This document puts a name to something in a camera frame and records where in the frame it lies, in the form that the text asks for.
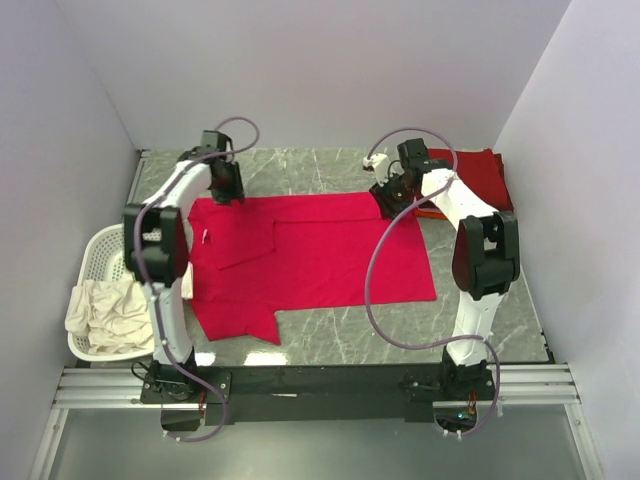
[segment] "white towel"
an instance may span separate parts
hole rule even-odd
[[[193,297],[191,264],[181,293],[183,298]],[[65,328],[88,338],[91,355],[153,347],[148,304],[141,285],[128,272],[117,282],[85,280],[73,287]]]

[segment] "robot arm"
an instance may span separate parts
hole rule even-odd
[[[520,274],[518,225],[509,212],[498,212],[467,187],[444,160],[429,158],[422,139],[398,145],[399,161],[377,154],[365,159],[377,183],[370,192],[383,217],[393,218],[413,203],[448,189],[431,199],[457,230],[452,273],[460,288],[460,301],[453,336],[480,335],[487,338],[498,305],[511,282]],[[473,340],[449,343],[445,362],[455,367],[473,367],[486,360],[484,345]]]
[[[159,297],[160,318],[154,308],[149,311],[155,345],[153,358],[162,365],[170,365],[171,362],[161,345],[160,321],[163,321],[163,330],[175,360],[181,364],[193,361],[193,343],[187,334],[181,297],[182,277],[193,245],[193,232],[187,220],[191,207],[200,194],[207,190],[211,190],[214,200],[222,204],[233,199],[244,199],[240,169],[232,159],[221,156],[191,165],[190,160],[226,151],[227,145],[231,145],[231,139],[226,135],[205,131],[201,145],[178,159],[173,173],[158,193],[141,204],[129,204],[124,210],[125,265],[144,285],[145,296],[151,305],[153,292],[138,268],[133,246],[133,226],[145,205],[160,200],[145,215],[142,247],[147,270]],[[165,195],[164,192],[168,190],[170,193]]]

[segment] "white laundry basket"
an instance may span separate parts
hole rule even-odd
[[[84,280],[117,282],[122,278],[127,271],[123,260],[123,238],[122,225],[107,227],[93,236],[84,251],[78,285]],[[80,360],[88,362],[116,362],[153,354],[153,347],[127,353],[89,354],[87,337],[78,337],[69,333],[67,340],[71,352]]]

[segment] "marble table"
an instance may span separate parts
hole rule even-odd
[[[129,201],[143,201],[170,175],[182,150],[147,150]],[[247,196],[367,191],[374,177],[362,170],[365,149],[254,149],[236,158]],[[435,302],[380,305],[374,312],[393,338],[426,343],[449,336],[458,306],[451,276],[455,230],[444,220],[420,219],[438,292]],[[330,365],[440,361],[442,350],[406,351],[374,334],[364,307],[278,312],[282,345],[253,337],[210,342],[188,303],[185,316],[199,364]],[[493,344],[501,361],[546,362],[546,341],[520,277],[496,314]]]

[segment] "wire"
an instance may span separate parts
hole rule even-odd
[[[422,132],[422,133],[426,133],[428,135],[431,135],[433,137],[436,137],[437,139],[439,139],[442,143],[444,143],[447,146],[447,148],[451,152],[451,155],[453,156],[453,165],[452,165],[453,172],[455,173],[458,170],[458,154],[456,153],[456,151],[453,148],[453,146],[449,143],[449,141],[446,138],[444,138],[442,135],[440,135],[439,133],[436,133],[436,132],[434,132],[432,130],[428,130],[426,128],[420,128],[420,127],[402,127],[402,128],[398,128],[396,130],[393,130],[393,131],[387,133],[382,138],[380,138],[373,145],[373,147],[371,147],[371,150],[369,150],[369,154],[367,155],[367,158],[370,159],[371,155],[373,155],[375,150],[387,138],[389,138],[392,135],[395,135],[396,133],[400,133],[400,132]],[[371,308],[371,278],[373,276],[373,270],[375,268],[376,261],[378,259],[378,256],[380,255],[380,250],[382,249],[382,246],[384,245],[384,243],[387,241],[387,238],[389,238],[389,235],[391,234],[391,232],[393,231],[395,226],[405,216],[407,216],[409,213],[411,213],[415,208],[420,207],[420,205],[428,202],[432,198],[440,195],[441,193],[446,192],[449,189],[449,187],[451,186],[451,184],[453,183],[454,177],[455,177],[455,175],[451,175],[449,177],[449,179],[447,180],[447,182],[444,184],[443,187],[435,190],[434,192],[431,192],[429,195],[426,195],[426,196],[420,198],[419,200],[416,200],[411,205],[409,205],[407,208],[405,208],[402,212],[400,212],[400,214],[391,221],[391,223],[389,224],[387,229],[382,234],[382,237],[380,237],[380,240],[378,241],[378,244],[376,245],[376,248],[373,251],[373,255],[371,255],[371,260],[369,261],[369,266],[367,268],[367,275],[366,275],[365,280],[364,280],[364,302],[365,302],[365,309],[367,311],[367,316],[369,317],[369,322],[371,323],[371,326],[373,327],[373,329],[384,340],[386,340],[388,343],[390,343],[391,345],[393,345],[395,347],[402,348],[402,349],[405,349],[405,350],[428,350],[428,349],[431,349],[431,348],[442,347],[442,346],[445,346],[445,345],[448,345],[450,343],[457,342],[457,341],[460,341],[460,340],[477,340],[477,341],[483,342],[485,344],[485,346],[487,347],[487,349],[489,350],[489,352],[491,353],[491,356],[493,357],[493,359],[495,361],[495,366],[496,366],[495,394],[493,396],[493,400],[491,401],[491,405],[489,407],[489,411],[487,412],[487,414],[484,415],[480,419],[480,421],[472,429],[470,429],[470,430],[468,430],[466,432],[462,432],[462,436],[466,436],[466,435],[469,435],[469,434],[477,431],[480,427],[482,427],[487,422],[489,417],[491,417],[491,415],[496,411],[497,406],[498,406],[498,399],[500,398],[500,360],[498,359],[498,353],[493,348],[491,343],[489,343],[489,341],[486,338],[484,338],[484,337],[482,337],[480,335],[457,335],[455,337],[445,338],[445,339],[438,340],[438,341],[435,341],[435,342],[432,342],[432,343],[426,343],[426,344],[421,344],[421,345],[410,345],[410,344],[402,343],[402,342],[399,342],[399,341],[394,340],[393,338],[391,338],[389,335],[387,335],[382,330],[382,328],[380,328],[380,325],[378,324],[377,320],[375,319],[375,316],[373,315],[373,309]],[[453,432],[449,432],[449,435],[456,436],[456,434],[453,433]]]
[[[391,166],[392,166],[394,163],[400,163],[400,160],[394,160],[394,161],[392,161],[392,162],[389,164],[389,166],[387,167],[387,179],[390,179],[390,178],[391,178]]]
[[[159,300],[158,290],[156,289],[156,287],[153,284],[153,280],[152,280],[151,276],[149,275],[149,271],[147,270],[147,266],[146,266],[146,264],[144,262],[144,258],[142,257],[142,222],[144,220],[145,215],[149,212],[149,210],[151,210],[156,205],[158,205],[163,200],[165,200],[167,198],[167,195],[176,187],[176,185],[178,185],[180,180],[182,180],[182,178],[186,175],[186,173],[189,170],[191,170],[193,167],[195,167],[196,165],[199,165],[200,163],[204,162],[205,160],[208,160],[208,159],[211,159],[211,158],[222,157],[222,156],[225,156],[225,155],[235,155],[236,153],[245,152],[245,151],[249,150],[250,148],[252,148],[256,143],[258,143],[258,140],[260,139],[260,129],[255,124],[255,122],[253,122],[252,120],[249,120],[248,118],[245,118],[245,117],[230,117],[230,118],[227,118],[226,120],[223,120],[222,122],[220,122],[216,126],[215,130],[219,130],[224,125],[226,125],[226,124],[228,124],[230,122],[233,122],[233,121],[237,121],[237,120],[246,122],[246,123],[248,123],[249,125],[251,125],[254,128],[255,137],[254,137],[253,141],[251,143],[249,143],[247,146],[239,148],[237,150],[230,150],[230,151],[226,151],[226,152],[213,152],[213,153],[209,153],[207,155],[203,155],[201,157],[198,157],[198,158],[195,158],[195,159],[191,160],[184,167],[184,169],[180,172],[180,174],[176,175],[176,177],[171,181],[171,183],[169,183],[167,185],[167,187],[164,189],[164,191],[160,192],[160,194],[154,200],[152,200],[151,202],[147,203],[142,208],[142,210],[140,210],[140,213],[138,213],[138,216],[136,217],[136,221],[135,221],[134,227],[133,227],[133,248],[134,248],[134,251],[135,251],[135,254],[136,254],[136,261],[138,263],[138,269],[140,270],[140,274],[142,275],[142,278],[149,285],[149,288],[151,290],[151,301],[152,301],[152,304],[153,304],[153,309],[155,310],[156,318],[158,320],[158,334],[159,334],[160,343],[162,345],[162,349],[163,349],[165,355],[169,359],[169,362],[171,362],[171,365],[177,371],[179,371],[185,377],[187,377],[187,378],[193,380],[194,382],[202,385],[204,388],[206,388],[211,393],[213,393],[216,397],[218,397],[220,399],[220,402],[222,403],[222,419],[220,420],[220,424],[218,426],[216,426],[211,432],[209,432],[209,433],[207,433],[205,435],[202,435],[200,437],[180,437],[180,436],[178,436],[178,435],[176,435],[176,434],[174,434],[172,432],[168,432],[167,433],[168,436],[170,436],[171,438],[173,438],[174,440],[176,440],[178,442],[189,442],[189,443],[200,442],[200,441],[208,440],[209,438],[212,438],[212,437],[216,436],[220,432],[220,430],[222,430],[222,428],[224,427],[224,425],[226,424],[226,422],[228,420],[229,408],[227,406],[227,401],[226,401],[224,395],[222,394],[222,392],[220,392],[220,390],[218,390],[216,387],[214,387],[213,385],[211,385],[207,381],[203,380],[202,378],[198,377],[197,375],[194,375],[193,373],[191,373],[188,370],[186,370],[185,368],[183,368],[178,363],[176,358],[173,356],[173,353],[171,352],[170,345],[169,345],[169,342],[167,340],[167,335],[166,335],[165,328],[164,328],[164,321],[162,319],[162,313],[160,311],[160,300]]]
[[[133,363],[131,364],[131,374],[132,374],[134,377],[136,377],[138,380],[141,380],[141,381],[142,381],[142,383],[145,383],[145,382],[146,382],[146,379],[145,379],[144,377],[141,377],[140,375],[138,375],[138,374],[136,373],[136,371],[133,369],[133,367],[135,367],[136,365],[140,365],[140,366],[144,369],[144,371],[145,371],[145,372],[147,372],[147,373],[149,373],[149,367],[147,367],[147,366],[146,366],[144,363],[142,363],[142,362],[133,362]]]

